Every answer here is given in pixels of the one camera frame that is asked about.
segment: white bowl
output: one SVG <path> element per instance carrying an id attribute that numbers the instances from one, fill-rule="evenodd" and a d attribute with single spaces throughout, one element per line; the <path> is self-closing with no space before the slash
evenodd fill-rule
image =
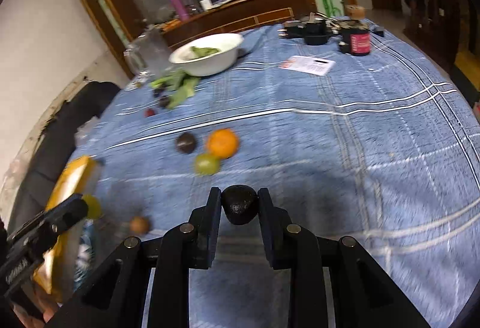
<path id="1" fill-rule="evenodd" d="M 169 57 L 175 67 L 182 68 L 192 76 L 210 76 L 231 67 L 238 57 L 238 48 L 243 42 L 240 34 L 213 34 L 195 39 L 176 49 Z M 188 60 L 191 46 L 213 47 L 220 49 L 218 53 L 196 60 Z"/>

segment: orange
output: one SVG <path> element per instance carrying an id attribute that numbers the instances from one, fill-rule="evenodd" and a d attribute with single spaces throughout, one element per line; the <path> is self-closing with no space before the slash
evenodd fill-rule
<path id="1" fill-rule="evenodd" d="M 233 156 L 239 148 L 239 139 L 230 129 L 215 130 L 208 137 L 207 150 L 220 159 Z"/>

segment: red cherry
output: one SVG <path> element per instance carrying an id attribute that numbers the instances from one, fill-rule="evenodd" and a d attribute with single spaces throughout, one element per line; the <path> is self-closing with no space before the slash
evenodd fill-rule
<path id="1" fill-rule="evenodd" d="M 155 110 L 153 110 L 152 108 L 147 108 L 145 110 L 145 118 L 148 118 L 148 117 L 153 117 L 154 115 L 156 115 L 157 113 L 155 112 Z"/>

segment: purple bottle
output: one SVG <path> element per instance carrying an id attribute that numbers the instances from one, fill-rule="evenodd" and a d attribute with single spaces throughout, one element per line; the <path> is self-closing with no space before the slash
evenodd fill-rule
<path id="1" fill-rule="evenodd" d="M 182 4 L 182 1 L 181 0 L 170 0 L 170 2 L 172 3 L 173 7 L 177 11 L 177 14 L 180 17 L 180 20 L 182 20 L 182 22 L 188 20 L 189 15 L 188 15 L 185 7 Z"/>

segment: metal screw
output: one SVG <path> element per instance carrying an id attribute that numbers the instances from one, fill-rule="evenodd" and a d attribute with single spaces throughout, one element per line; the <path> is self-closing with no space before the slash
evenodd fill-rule
<path id="1" fill-rule="evenodd" d="M 123 242 L 123 245 L 126 246 L 127 248 L 136 247 L 138 245 L 138 239 L 136 237 L 128 237 Z"/>
<path id="2" fill-rule="evenodd" d="M 180 232 L 182 232 L 182 233 L 190 233 L 194 229 L 195 229 L 195 227 L 188 222 L 180 225 Z"/>
<path id="3" fill-rule="evenodd" d="M 300 231 L 302 230 L 302 227 L 297 224 L 290 224 L 287 226 L 286 229 L 289 233 L 300 233 Z"/>
<path id="4" fill-rule="evenodd" d="M 353 237 L 346 236 L 342 239 L 342 244 L 346 247 L 354 247 L 357 242 Z"/>

